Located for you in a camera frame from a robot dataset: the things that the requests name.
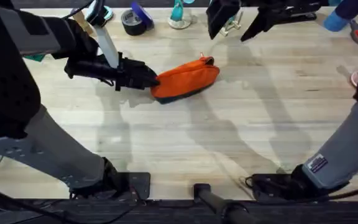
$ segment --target orange bag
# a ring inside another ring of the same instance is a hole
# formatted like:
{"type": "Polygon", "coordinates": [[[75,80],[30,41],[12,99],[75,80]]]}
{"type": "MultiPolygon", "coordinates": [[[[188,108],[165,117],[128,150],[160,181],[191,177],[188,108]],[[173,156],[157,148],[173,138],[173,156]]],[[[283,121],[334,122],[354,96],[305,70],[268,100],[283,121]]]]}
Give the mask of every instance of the orange bag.
{"type": "Polygon", "coordinates": [[[213,57],[180,65],[160,74],[156,79],[160,84],[151,88],[152,95],[161,104],[171,103],[199,93],[210,87],[219,74],[213,57]]]}

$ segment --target black cable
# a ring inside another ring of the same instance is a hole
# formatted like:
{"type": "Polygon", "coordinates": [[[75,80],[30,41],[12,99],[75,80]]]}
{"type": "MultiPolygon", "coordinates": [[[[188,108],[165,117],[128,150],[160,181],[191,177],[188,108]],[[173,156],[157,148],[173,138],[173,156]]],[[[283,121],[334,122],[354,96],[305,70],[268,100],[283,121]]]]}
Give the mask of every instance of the black cable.
{"type": "Polygon", "coordinates": [[[77,14],[78,12],[80,12],[81,10],[83,10],[84,8],[88,7],[90,4],[92,4],[93,0],[91,0],[90,2],[86,3],[84,6],[79,7],[78,9],[75,9],[74,11],[72,11],[69,15],[67,16],[63,16],[62,19],[68,19],[71,16],[74,16],[75,14],[77,14]]]}
{"type": "MultiPolygon", "coordinates": [[[[36,212],[36,213],[39,213],[41,215],[45,215],[47,217],[50,217],[50,218],[54,218],[56,220],[59,220],[63,223],[69,223],[69,224],[88,224],[88,223],[80,223],[80,222],[76,222],[76,221],[73,221],[73,220],[69,220],[67,218],[64,218],[64,217],[61,217],[60,215],[56,215],[52,212],[47,212],[45,210],[42,210],[42,209],[39,209],[37,207],[33,207],[31,205],[28,205],[26,203],[23,203],[17,199],[14,199],[14,198],[11,198],[3,193],[0,193],[0,199],[2,201],[5,201],[6,203],[10,203],[12,205],[15,205],[15,206],[18,206],[20,208],[24,208],[26,210],[29,210],[31,212],[36,212]]],[[[102,223],[95,223],[95,224],[110,224],[110,223],[113,223],[117,220],[119,220],[120,218],[122,218],[124,215],[128,214],[129,212],[131,212],[133,209],[135,209],[139,204],[137,203],[136,206],[133,206],[131,207],[130,209],[126,210],[125,212],[121,213],[120,215],[118,215],[116,218],[113,218],[112,220],[110,221],[107,221],[107,222],[102,222],[102,223]]]]}

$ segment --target wooden tabletop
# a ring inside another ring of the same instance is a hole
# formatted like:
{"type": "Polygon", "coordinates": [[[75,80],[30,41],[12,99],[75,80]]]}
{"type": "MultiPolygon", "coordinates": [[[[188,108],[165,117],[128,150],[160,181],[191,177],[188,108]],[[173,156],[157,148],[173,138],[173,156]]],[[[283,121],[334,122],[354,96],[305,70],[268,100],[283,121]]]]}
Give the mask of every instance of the wooden tabletop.
{"type": "MultiPolygon", "coordinates": [[[[125,33],[123,10],[113,9],[117,16],[106,27],[124,56],[161,73],[203,52],[221,69],[216,83],[160,105],[148,90],[115,92],[90,78],[71,80],[63,71],[66,60],[25,61],[56,122],[118,170],[150,172],[150,198],[191,198],[191,186],[205,182],[224,198],[250,199],[240,177],[291,172],[332,135],[354,103],[347,79],[358,69],[358,45],[350,28],[330,32],[321,26],[333,8],[322,8],[317,21],[274,26],[243,43],[255,8],[243,9],[241,30],[214,40],[203,8],[186,9],[197,21],[185,30],[168,26],[171,9],[147,9],[155,29],[137,37],[125,33]]],[[[342,192],[356,188],[358,175],[342,192]]],[[[0,164],[0,191],[21,198],[68,197],[59,180],[8,158],[0,164]]]]}

